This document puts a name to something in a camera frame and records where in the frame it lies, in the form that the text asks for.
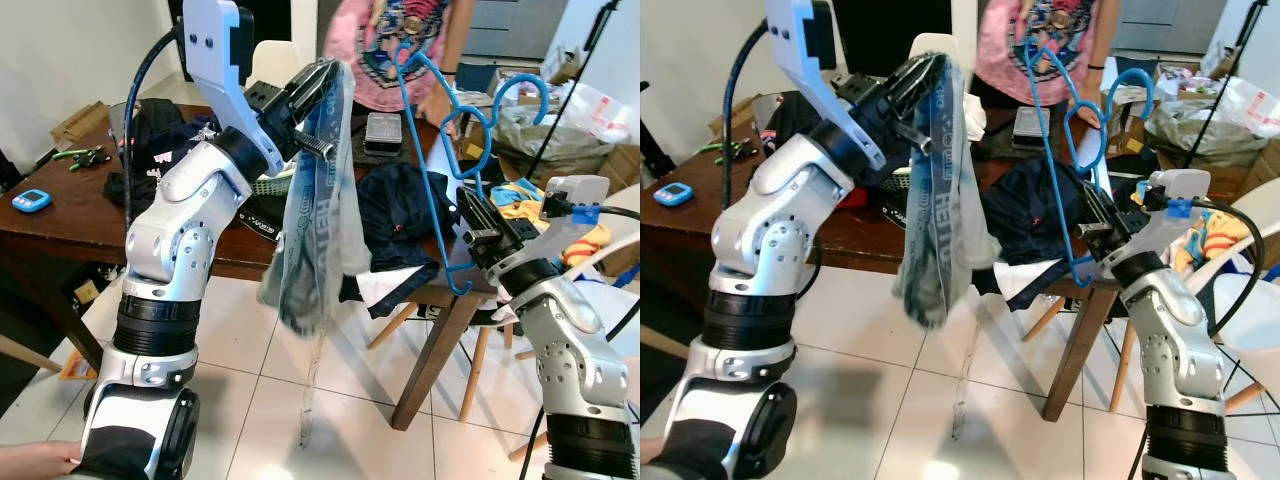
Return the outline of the person's bare hand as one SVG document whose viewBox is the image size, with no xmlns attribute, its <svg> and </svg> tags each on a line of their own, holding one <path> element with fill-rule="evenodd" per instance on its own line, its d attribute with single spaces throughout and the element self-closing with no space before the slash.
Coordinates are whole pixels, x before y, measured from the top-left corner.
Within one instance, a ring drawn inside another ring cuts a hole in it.
<svg viewBox="0 0 1280 480">
<path fill-rule="evenodd" d="M 639 440 L 639 461 L 641 466 L 648 465 L 682 465 L 690 454 L 686 445 L 668 443 L 660 438 L 641 438 Z"/>
<path fill-rule="evenodd" d="M 77 442 L 1 445 L 1 479 L 49 480 L 70 474 L 81 462 Z"/>
</svg>

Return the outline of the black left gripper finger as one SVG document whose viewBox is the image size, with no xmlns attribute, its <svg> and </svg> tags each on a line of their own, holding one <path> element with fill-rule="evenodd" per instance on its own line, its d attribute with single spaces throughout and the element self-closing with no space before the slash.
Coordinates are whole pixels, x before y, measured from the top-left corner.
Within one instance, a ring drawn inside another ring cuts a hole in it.
<svg viewBox="0 0 1280 480">
<path fill-rule="evenodd" d="M 950 70 L 915 70 L 910 74 L 910 115 L 915 116 L 942 87 L 950 87 Z"/>
<path fill-rule="evenodd" d="M 323 58 L 303 67 L 291 79 L 291 96 L 323 96 L 339 69 L 339 61 L 332 58 Z"/>
<path fill-rule="evenodd" d="M 305 118 L 320 110 L 340 84 L 340 72 L 310 72 L 305 78 Z"/>
<path fill-rule="evenodd" d="M 909 58 L 895 72 L 895 92 L 928 92 L 946 70 L 945 52 L 923 52 Z"/>
</svg>

